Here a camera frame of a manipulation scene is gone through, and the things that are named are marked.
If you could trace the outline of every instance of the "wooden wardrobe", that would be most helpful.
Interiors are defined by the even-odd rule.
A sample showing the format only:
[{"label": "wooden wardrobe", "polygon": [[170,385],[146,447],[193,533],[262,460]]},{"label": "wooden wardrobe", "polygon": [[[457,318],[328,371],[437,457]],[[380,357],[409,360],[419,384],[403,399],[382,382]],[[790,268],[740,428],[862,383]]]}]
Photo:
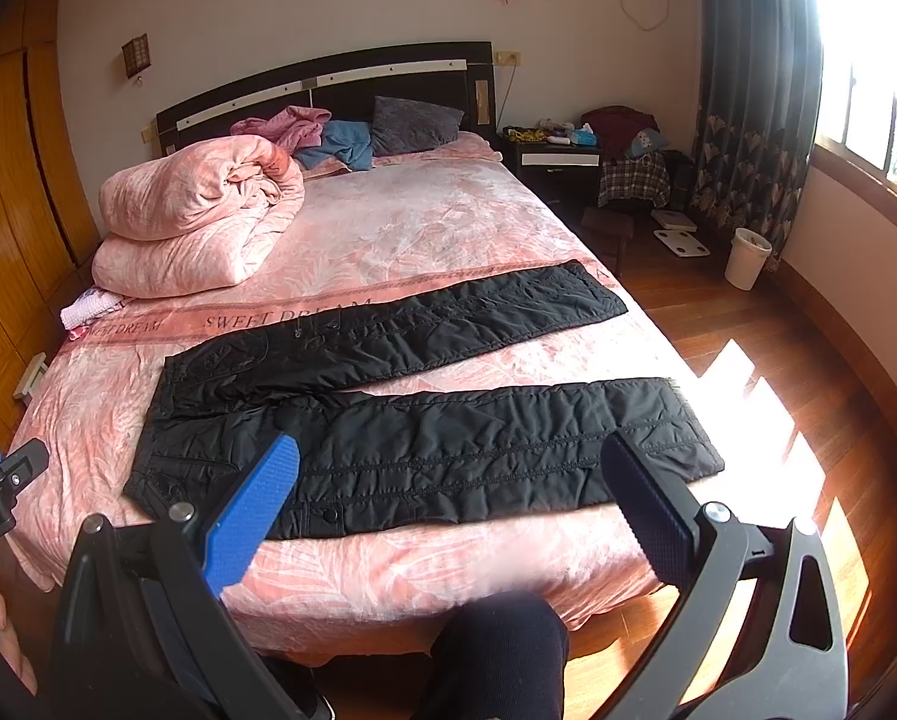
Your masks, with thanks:
[{"label": "wooden wardrobe", "polygon": [[99,244],[72,156],[56,61],[58,0],[16,0],[0,21],[0,447],[13,391],[63,340],[58,311],[91,284]]}]

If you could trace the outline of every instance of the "floral curtain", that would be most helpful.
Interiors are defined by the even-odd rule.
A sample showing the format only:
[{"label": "floral curtain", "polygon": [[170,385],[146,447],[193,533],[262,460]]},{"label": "floral curtain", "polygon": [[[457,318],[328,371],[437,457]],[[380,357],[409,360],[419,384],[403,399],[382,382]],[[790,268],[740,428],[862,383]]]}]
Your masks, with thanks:
[{"label": "floral curtain", "polygon": [[730,237],[747,227],[773,247],[792,228],[821,96],[815,0],[704,0],[690,207]]}]

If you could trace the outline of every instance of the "blue clothing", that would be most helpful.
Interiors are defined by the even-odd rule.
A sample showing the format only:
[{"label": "blue clothing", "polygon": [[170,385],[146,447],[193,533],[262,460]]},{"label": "blue clothing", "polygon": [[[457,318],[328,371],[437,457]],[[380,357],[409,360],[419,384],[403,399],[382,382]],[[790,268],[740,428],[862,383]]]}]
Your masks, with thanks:
[{"label": "blue clothing", "polygon": [[300,148],[293,157],[306,170],[330,156],[338,157],[351,170],[371,168],[371,125],[368,122],[339,122],[330,119],[322,129],[322,145]]}]

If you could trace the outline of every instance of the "black trousers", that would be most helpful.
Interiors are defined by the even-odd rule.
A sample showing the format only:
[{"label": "black trousers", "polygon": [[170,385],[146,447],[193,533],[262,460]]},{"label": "black trousers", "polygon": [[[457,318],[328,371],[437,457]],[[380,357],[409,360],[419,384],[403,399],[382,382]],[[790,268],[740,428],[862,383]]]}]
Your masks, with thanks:
[{"label": "black trousers", "polygon": [[432,647],[435,673],[412,720],[562,720],[568,632],[530,592],[458,610]]}]

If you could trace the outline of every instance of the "window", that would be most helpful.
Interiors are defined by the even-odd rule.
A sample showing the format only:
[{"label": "window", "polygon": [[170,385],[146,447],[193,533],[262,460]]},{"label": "window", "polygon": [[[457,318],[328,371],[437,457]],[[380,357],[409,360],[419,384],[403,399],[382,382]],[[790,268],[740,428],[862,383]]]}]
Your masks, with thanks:
[{"label": "window", "polygon": [[818,9],[816,141],[897,191],[897,0],[818,0]]}]

